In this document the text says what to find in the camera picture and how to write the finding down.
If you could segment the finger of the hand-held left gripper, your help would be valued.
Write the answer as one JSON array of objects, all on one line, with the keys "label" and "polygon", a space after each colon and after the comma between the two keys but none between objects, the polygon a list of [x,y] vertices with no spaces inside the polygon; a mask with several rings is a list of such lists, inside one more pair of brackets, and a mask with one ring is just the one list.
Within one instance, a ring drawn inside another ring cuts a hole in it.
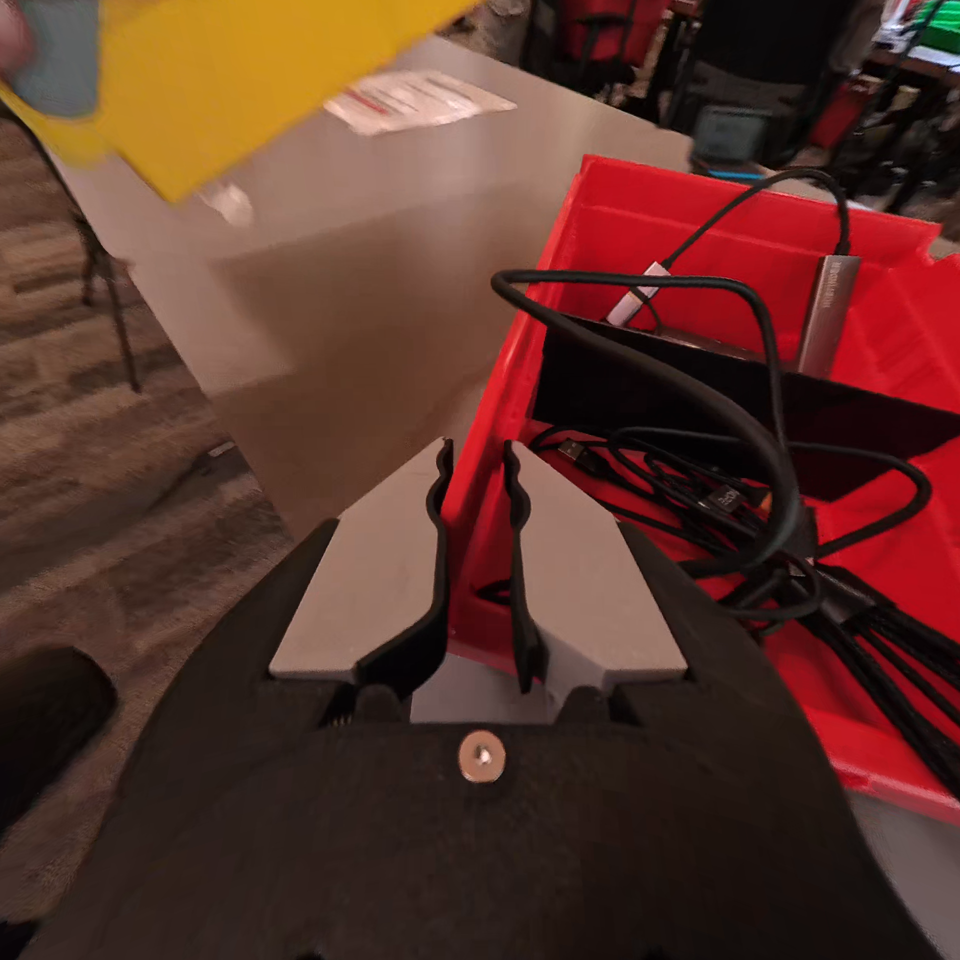
[{"label": "finger of the hand-held left gripper", "polygon": [[13,92],[54,118],[87,118],[99,103],[101,4],[25,1],[17,6],[28,54],[13,72]]}]

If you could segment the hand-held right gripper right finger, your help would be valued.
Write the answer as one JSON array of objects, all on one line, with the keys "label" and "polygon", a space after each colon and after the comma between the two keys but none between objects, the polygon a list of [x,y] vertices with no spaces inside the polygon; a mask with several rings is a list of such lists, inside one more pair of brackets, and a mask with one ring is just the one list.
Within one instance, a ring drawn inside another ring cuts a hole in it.
[{"label": "hand-held right gripper right finger", "polygon": [[520,691],[683,678],[688,662],[614,516],[521,442],[505,442],[503,462]]}]

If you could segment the red plastic bin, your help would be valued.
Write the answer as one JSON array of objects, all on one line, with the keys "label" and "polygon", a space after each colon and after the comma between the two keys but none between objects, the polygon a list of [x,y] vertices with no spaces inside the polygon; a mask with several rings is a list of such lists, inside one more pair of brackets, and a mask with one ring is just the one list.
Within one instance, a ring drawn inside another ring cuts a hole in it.
[{"label": "red plastic bin", "polygon": [[[741,193],[738,186],[586,156],[538,265],[610,273],[666,267],[673,249]],[[829,381],[958,415],[958,255],[935,261],[931,224],[851,212],[858,279]],[[727,214],[669,268],[749,285],[771,311],[778,350],[797,354],[815,271],[838,239],[831,201],[772,188]],[[503,445],[532,440],[546,330],[519,315],[500,350],[452,479],[442,517],[460,565],[450,632],[458,654],[515,671],[506,607],[481,590],[509,572]],[[944,634],[958,652],[959,500],[935,494],[915,518],[826,557]],[[842,783],[857,793],[958,825],[958,800],[927,770],[838,654],[805,626],[763,639]]]}]

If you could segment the white paper sheet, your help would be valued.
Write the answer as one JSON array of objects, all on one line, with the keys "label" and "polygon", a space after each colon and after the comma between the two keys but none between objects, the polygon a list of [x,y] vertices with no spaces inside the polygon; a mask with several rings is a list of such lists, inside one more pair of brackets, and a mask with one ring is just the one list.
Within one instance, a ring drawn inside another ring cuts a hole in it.
[{"label": "white paper sheet", "polygon": [[360,137],[448,126],[517,105],[435,69],[396,70],[354,82],[324,110]]}]

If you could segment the dark battery charging case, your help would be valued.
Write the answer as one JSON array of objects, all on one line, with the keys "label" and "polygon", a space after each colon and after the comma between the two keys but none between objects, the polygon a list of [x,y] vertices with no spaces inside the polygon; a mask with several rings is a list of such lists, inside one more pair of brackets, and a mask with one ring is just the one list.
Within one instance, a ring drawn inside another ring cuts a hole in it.
[{"label": "dark battery charging case", "polygon": [[692,131],[691,172],[744,185],[765,179],[759,157],[771,119],[772,113],[765,109],[704,106]]}]

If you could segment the yellow plastic bin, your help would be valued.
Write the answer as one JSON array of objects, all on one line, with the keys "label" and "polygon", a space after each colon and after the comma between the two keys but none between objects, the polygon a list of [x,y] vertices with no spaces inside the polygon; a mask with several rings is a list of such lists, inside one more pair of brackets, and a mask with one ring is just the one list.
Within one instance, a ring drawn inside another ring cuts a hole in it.
[{"label": "yellow plastic bin", "polygon": [[28,33],[2,2],[2,104],[58,159],[116,157],[179,202],[474,2],[169,1],[101,4],[99,102],[54,118],[22,102]]}]

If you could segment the green plastic bin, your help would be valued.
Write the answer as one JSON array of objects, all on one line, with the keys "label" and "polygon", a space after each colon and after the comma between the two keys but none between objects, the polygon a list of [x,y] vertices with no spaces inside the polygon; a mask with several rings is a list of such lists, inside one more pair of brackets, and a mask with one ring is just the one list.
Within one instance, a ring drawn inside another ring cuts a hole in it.
[{"label": "green plastic bin", "polygon": [[881,26],[878,42],[903,46],[917,33],[914,44],[945,54],[959,54],[959,2],[896,2],[890,18]]}]

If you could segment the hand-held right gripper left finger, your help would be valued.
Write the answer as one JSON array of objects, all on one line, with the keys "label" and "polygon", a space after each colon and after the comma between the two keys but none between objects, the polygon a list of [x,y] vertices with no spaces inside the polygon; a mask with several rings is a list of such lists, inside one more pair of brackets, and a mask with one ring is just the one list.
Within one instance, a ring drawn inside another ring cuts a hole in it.
[{"label": "hand-held right gripper left finger", "polygon": [[272,678],[387,687],[409,698],[448,649],[441,511],[453,472],[437,438],[344,510],[269,665]]}]

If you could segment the red basket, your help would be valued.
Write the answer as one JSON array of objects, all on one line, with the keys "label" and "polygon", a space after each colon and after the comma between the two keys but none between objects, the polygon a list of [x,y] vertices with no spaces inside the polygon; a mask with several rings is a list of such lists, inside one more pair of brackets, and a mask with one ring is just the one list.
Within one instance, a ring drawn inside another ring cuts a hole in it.
[{"label": "red basket", "polygon": [[669,1],[558,2],[558,53],[570,62],[643,66]]}]

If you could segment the black office chair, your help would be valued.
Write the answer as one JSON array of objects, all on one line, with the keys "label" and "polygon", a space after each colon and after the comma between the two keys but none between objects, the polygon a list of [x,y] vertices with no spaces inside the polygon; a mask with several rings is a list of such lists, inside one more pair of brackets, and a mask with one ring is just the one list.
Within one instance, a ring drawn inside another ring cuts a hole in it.
[{"label": "black office chair", "polygon": [[853,1],[711,1],[671,93],[666,126],[692,136],[702,109],[767,116],[759,161],[786,166],[839,83],[831,56]]}]

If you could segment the grey USB hub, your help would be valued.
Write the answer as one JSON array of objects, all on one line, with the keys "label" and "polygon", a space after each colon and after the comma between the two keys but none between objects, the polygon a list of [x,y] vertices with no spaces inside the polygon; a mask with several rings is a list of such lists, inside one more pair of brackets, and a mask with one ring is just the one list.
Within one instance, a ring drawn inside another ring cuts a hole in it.
[{"label": "grey USB hub", "polygon": [[861,258],[849,254],[830,254],[820,259],[794,359],[796,373],[810,378],[830,378],[860,265]]}]

